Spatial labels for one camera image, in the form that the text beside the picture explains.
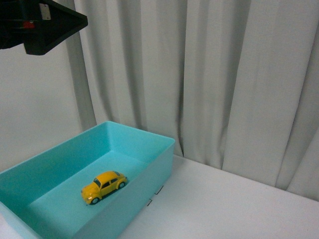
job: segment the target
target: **white table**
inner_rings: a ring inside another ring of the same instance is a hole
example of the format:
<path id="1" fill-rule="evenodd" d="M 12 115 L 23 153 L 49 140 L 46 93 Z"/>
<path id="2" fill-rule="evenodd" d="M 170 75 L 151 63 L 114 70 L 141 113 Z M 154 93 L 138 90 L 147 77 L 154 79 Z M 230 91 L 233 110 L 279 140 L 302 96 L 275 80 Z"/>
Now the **white table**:
<path id="1" fill-rule="evenodd" d="M 119 239 L 318 239 L 319 202 L 178 156 Z"/>

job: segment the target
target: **yellow beetle car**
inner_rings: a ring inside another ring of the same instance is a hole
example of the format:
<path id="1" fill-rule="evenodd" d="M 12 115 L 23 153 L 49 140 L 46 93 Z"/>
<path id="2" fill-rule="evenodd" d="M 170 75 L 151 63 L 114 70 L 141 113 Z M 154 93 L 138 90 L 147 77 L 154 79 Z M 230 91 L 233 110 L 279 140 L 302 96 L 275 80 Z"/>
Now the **yellow beetle car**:
<path id="1" fill-rule="evenodd" d="M 96 204 L 103 196 L 123 188 L 127 183 L 123 173 L 108 171 L 97 176 L 93 182 L 81 190 L 81 196 L 87 204 Z"/>

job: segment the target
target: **plastic container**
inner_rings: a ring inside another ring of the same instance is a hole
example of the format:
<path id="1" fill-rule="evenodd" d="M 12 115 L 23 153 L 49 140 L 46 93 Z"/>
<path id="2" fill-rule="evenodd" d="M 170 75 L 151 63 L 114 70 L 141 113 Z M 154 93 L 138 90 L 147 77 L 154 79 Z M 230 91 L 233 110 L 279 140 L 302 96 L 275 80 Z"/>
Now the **plastic container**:
<path id="1" fill-rule="evenodd" d="M 100 124 L 0 174 L 0 211 L 24 238 L 114 239 L 170 176 L 174 139 Z M 80 191 L 115 170 L 126 186 L 95 205 Z"/>

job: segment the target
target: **car windshield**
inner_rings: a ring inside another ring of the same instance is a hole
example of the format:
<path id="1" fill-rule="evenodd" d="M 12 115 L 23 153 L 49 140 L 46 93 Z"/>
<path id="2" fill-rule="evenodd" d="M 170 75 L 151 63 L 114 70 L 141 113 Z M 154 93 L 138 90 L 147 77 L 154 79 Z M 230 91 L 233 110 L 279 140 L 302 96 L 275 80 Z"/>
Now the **car windshield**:
<path id="1" fill-rule="evenodd" d="M 99 181 L 97 178 L 95 178 L 95 179 L 93 180 L 93 182 L 95 182 L 99 187 L 101 186 L 101 183 L 100 183 L 100 181 Z"/>

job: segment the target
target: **car wheel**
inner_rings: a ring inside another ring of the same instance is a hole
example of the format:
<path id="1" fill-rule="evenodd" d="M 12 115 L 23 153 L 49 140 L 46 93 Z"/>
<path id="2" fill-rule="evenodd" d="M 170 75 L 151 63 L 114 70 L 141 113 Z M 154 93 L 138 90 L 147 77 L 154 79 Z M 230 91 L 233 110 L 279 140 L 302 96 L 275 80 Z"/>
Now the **car wheel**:
<path id="1" fill-rule="evenodd" d="M 119 188 L 123 188 L 125 186 L 125 182 L 119 184 Z"/>
<path id="2" fill-rule="evenodd" d="M 99 201 L 100 201 L 99 198 L 95 198 L 95 199 L 92 200 L 91 204 L 92 205 L 97 204 Z"/>

